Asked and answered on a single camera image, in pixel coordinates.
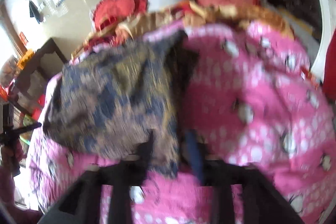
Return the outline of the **left hand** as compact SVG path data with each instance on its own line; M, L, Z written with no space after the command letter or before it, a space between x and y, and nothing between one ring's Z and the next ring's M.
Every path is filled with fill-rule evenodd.
M1 188L8 188L13 183L13 158L20 162L26 157L19 140L15 142L13 148L6 145L1 146Z

